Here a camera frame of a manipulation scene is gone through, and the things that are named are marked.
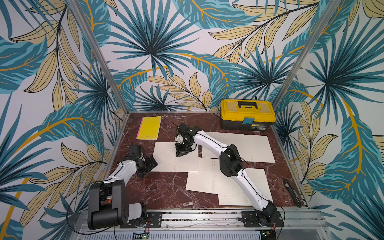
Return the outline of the yellow notebook pink spine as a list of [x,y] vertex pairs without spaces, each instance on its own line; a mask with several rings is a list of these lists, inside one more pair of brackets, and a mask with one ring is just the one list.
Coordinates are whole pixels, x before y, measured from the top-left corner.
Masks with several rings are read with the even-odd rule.
[[137,140],[157,140],[162,117],[143,117],[138,134]]

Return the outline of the green cover notebook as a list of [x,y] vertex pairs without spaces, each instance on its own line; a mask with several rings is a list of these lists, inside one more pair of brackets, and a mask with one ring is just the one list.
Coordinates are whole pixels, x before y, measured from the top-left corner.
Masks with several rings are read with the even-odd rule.
[[193,152],[176,157],[176,146],[172,142],[156,142],[153,157],[158,163],[152,172],[198,172],[199,147],[194,146]]

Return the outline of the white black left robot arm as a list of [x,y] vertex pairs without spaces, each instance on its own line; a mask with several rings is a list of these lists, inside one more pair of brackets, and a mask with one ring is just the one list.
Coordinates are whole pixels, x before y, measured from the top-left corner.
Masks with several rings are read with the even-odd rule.
[[126,185],[133,175],[144,177],[157,166],[153,157],[123,160],[106,180],[93,183],[89,189],[88,228],[147,225],[149,217],[145,205],[128,203]]

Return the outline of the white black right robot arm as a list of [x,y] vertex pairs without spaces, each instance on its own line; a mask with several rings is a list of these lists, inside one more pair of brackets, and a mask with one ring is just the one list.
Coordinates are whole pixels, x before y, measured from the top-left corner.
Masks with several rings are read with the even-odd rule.
[[201,128],[189,128],[185,124],[177,126],[175,137],[176,156],[182,157],[193,151],[192,146],[200,145],[207,148],[219,158],[219,167],[222,174],[231,178],[249,198],[257,214],[249,218],[249,223],[256,223],[262,227],[271,227],[282,224],[277,206],[265,197],[249,178],[243,159],[234,144],[226,145],[206,134]]

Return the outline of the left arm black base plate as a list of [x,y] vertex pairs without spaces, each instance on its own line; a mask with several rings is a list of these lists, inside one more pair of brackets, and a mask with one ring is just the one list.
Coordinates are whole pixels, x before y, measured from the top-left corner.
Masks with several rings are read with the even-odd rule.
[[162,226],[162,212],[147,212],[146,217],[131,220],[127,224],[120,225],[121,229],[160,229]]

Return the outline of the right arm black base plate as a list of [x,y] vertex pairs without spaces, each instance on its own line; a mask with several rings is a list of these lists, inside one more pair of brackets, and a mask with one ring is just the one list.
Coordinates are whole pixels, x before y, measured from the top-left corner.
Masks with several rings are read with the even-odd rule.
[[241,212],[245,228],[278,228],[284,227],[284,219],[279,211],[271,214],[261,211]]

